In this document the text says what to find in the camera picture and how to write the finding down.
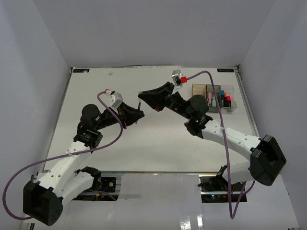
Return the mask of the pink translucent correction tape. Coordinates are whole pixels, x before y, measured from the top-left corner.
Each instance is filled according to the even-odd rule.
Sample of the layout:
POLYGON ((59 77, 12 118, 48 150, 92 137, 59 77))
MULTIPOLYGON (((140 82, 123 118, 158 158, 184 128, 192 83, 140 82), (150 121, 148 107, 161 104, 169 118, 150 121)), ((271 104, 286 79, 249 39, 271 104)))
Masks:
POLYGON ((208 102, 208 106, 212 105, 212 93, 211 92, 207 93, 207 102, 208 102))

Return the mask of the green translucent correction tape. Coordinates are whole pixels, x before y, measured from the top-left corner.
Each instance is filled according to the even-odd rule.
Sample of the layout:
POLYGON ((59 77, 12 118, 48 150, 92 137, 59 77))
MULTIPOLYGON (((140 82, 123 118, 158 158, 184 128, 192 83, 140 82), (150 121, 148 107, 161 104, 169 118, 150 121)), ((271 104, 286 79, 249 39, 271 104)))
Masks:
POLYGON ((212 107, 216 107, 216 99, 215 96, 212 96, 212 103, 211 103, 212 107))

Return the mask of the blue cap black highlighter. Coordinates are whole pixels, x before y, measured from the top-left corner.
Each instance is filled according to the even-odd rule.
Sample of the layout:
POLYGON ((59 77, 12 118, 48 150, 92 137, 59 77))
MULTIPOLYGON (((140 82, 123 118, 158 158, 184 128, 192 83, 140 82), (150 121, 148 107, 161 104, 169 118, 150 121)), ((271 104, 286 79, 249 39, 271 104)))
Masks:
POLYGON ((224 92, 224 90, 220 91, 220 100, 221 100, 222 107, 225 107, 225 92, 224 92))

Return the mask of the orange cap black highlighter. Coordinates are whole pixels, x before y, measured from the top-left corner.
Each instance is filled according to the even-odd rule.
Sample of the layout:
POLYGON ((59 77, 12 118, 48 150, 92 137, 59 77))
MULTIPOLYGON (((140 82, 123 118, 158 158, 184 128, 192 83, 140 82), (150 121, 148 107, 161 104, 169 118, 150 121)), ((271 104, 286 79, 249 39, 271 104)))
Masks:
POLYGON ((231 107, 231 98, 227 93, 224 93, 224 107, 231 107))

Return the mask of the purple gel pen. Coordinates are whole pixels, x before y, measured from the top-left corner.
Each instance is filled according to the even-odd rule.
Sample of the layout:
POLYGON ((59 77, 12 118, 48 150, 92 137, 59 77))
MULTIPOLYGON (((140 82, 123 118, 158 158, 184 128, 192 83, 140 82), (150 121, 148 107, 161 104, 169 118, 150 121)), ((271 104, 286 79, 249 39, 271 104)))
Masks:
POLYGON ((137 108, 137 110, 138 111, 141 110, 141 101, 140 100, 138 101, 138 108, 137 108))

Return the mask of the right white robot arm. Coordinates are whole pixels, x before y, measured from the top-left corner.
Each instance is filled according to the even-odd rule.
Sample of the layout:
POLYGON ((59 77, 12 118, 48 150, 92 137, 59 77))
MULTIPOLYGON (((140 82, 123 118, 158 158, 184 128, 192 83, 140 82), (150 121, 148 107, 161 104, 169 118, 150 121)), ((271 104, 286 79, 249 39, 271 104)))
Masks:
POLYGON ((271 186, 286 164, 274 137, 261 138, 223 128, 206 114, 209 107, 202 95, 194 95, 186 101, 174 84, 167 82, 157 89, 140 92, 138 97, 158 112, 168 108, 186 118, 184 125, 191 135, 221 144, 246 158, 246 162, 225 165, 219 170, 216 184, 222 191, 228 191, 235 183, 253 180, 271 186))

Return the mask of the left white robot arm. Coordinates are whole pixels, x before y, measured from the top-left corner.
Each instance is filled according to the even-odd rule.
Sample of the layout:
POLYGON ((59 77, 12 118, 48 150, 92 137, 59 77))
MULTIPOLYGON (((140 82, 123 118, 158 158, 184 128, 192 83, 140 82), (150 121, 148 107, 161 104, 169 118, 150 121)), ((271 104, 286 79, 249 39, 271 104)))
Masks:
POLYGON ((121 103, 114 111, 100 112, 94 104, 82 109, 76 136, 67 150, 67 156, 37 182, 28 182, 23 189, 23 211, 30 217, 51 226, 62 214, 63 207, 86 189, 97 191, 101 187, 101 172, 93 167, 80 169, 103 135, 100 130, 114 124, 126 128, 144 117, 140 109, 121 103))

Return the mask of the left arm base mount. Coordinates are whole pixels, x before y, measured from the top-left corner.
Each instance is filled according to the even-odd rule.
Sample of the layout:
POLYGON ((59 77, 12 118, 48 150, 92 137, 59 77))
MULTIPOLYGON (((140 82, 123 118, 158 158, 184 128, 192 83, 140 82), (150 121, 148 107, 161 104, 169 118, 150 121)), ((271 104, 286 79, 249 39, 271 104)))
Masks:
POLYGON ((76 201, 117 201, 119 191, 116 189, 116 177, 102 177, 94 189, 82 191, 73 200, 76 201))

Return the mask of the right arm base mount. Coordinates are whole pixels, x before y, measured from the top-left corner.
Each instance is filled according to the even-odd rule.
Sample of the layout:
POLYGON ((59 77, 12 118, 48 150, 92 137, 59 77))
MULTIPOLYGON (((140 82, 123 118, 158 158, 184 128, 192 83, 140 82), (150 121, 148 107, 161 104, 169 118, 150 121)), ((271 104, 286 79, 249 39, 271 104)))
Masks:
POLYGON ((231 192, 229 192, 228 183, 222 177, 224 172, 227 172, 226 165, 222 166, 218 172, 198 174, 202 203, 228 203, 229 196, 233 204, 238 201, 243 182, 231 183, 231 192))

